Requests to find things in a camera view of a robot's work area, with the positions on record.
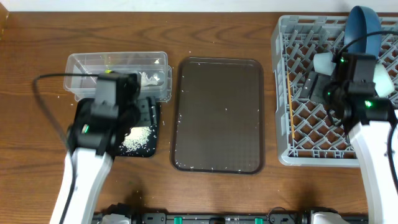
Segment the mint green bowl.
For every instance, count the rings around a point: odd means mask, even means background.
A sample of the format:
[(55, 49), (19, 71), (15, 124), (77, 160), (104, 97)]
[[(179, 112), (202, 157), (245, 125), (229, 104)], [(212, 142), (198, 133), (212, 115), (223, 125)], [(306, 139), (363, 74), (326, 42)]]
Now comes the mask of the mint green bowl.
[(375, 83), (375, 90), (379, 97), (387, 97), (395, 90), (386, 68), (381, 63), (377, 63), (375, 66), (373, 82)]

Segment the dark blue plate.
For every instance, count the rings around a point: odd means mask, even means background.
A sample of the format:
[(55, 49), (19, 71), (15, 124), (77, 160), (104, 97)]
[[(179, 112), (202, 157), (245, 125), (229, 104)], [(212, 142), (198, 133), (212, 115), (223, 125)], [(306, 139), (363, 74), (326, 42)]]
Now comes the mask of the dark blue plate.
[[(350, 11), (346, 21), (344, 44), (347, 45), (355, 39), (377, 31), (381, 31), (381, 23), (376, 12), (365, 6), (355, 6)], [(347, 51), (350, 53), (371, 54), (378, 57), (381, 41), (381, 35), (369, 36), (349, 46)]]

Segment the light blue bowl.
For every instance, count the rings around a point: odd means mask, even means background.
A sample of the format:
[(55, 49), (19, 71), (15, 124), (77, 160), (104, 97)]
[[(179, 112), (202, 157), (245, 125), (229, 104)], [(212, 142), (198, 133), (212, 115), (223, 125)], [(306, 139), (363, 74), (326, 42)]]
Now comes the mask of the light blue bowl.
[(331, 52), (315, 54), (313, 57), (314, 71), (331, 76), (336, 67), (333, 57), (334, 55)]

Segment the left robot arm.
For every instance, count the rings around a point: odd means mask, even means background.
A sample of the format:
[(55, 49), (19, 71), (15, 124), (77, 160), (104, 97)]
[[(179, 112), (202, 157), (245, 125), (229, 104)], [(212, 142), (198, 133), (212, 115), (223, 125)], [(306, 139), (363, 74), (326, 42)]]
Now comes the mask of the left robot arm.
[(51, 223), (89, 223), (124, 138), (157, 122), (154, 99), (139, 98), (141, 76), (102, 73), (94, 97), (81, 100), (67, 132), (68, 152)]

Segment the white tissue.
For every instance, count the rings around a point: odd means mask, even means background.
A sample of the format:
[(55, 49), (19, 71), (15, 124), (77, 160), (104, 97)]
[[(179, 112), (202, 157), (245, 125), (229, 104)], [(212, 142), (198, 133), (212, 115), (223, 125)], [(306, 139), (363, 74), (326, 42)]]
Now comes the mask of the white tissue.
[(146, 72), (139, 72), (139, 75), (141, 77), (141, 87), (144, 86), (159, 86), (160, 78), (157, 73), (148, 74)]

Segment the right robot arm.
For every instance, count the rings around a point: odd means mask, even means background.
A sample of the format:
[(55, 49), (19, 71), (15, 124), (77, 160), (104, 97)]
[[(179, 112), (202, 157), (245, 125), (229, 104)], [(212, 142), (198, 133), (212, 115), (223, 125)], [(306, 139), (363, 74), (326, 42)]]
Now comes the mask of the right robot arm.
[(314, 57), (301, 97), (321, 103), (356, 153), (370, 223), (397, 223), (397, 110), (394, 84), (372, 54)]

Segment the wooden chopstick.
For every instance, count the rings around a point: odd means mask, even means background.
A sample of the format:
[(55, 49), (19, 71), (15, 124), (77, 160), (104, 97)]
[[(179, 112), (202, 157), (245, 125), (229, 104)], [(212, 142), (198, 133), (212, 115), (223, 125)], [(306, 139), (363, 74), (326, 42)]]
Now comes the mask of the wooden chopstick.
[(287, 89), (288, 89), (288, 99), (289, 99), (289, 113), (290, 113), (290, 127), (291, 127), (291, 135), (292, 142), (295, 139), (295, 128), (294, 128), (294, 113), (292, 109), (292, 94), (291, 94), (291, 84), (290, 84), (290, 73), (287, 71)]

